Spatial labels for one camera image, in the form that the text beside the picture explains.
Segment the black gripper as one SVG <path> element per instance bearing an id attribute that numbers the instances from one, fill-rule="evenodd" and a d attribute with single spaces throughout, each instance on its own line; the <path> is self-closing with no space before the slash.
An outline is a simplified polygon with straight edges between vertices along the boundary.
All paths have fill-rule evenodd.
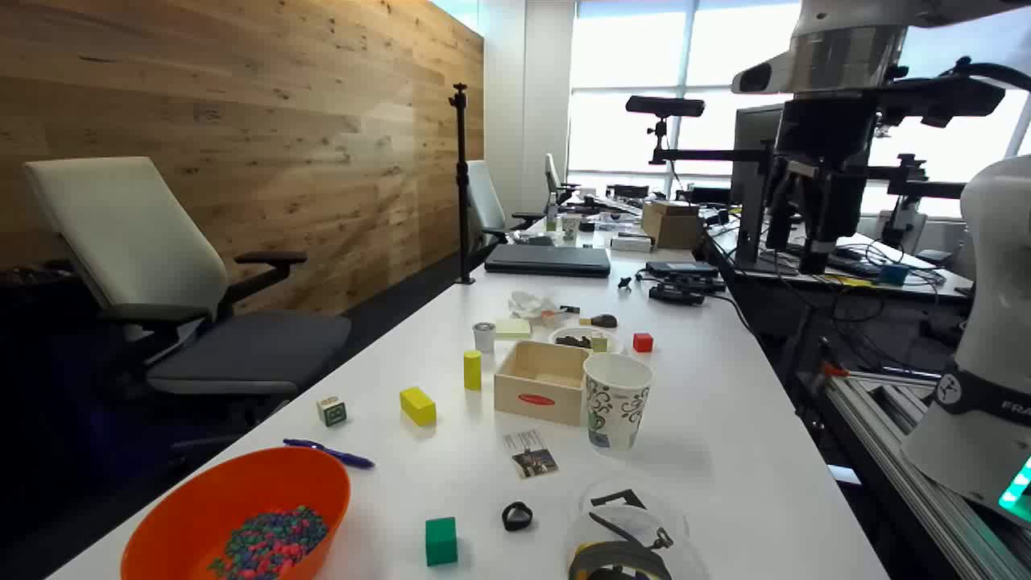
<path id="1" fill-rule="evenodd" d="M 837 239 L 857 231 L 873 121 L 875 105 L 863 95 L 809 95 L 784 105 L 772 141 L 784 179 L 772 188 L 768 244 L 786 244 L 788 214 L 798 208 L 803 274 L 821 274 Z"/>

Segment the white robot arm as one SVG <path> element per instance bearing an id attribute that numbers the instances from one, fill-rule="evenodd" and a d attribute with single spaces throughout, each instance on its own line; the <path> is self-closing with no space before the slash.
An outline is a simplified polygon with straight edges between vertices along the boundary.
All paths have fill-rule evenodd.
<path id="1" fill-rule="evenodd" d="M 857 230 L 867 155 L 878 127 L 909 115 L 945 127 L 987 115 L 1027 80 L 993 60 L 958 60 L 938 76 L 898 66 L 909 28 L 955 25 L 1027 0 L 803 0 L 788 47 L 741 70 L 738 93 L 786 101 L 772 155 L 807 219 L 803 263 L 828 263 Z M 903 441 L 935 482 L 1012 519 L 1031 519 L 1031 159 L 1002 159 L 960 188 L 977 282 L 955 365 Z"/>

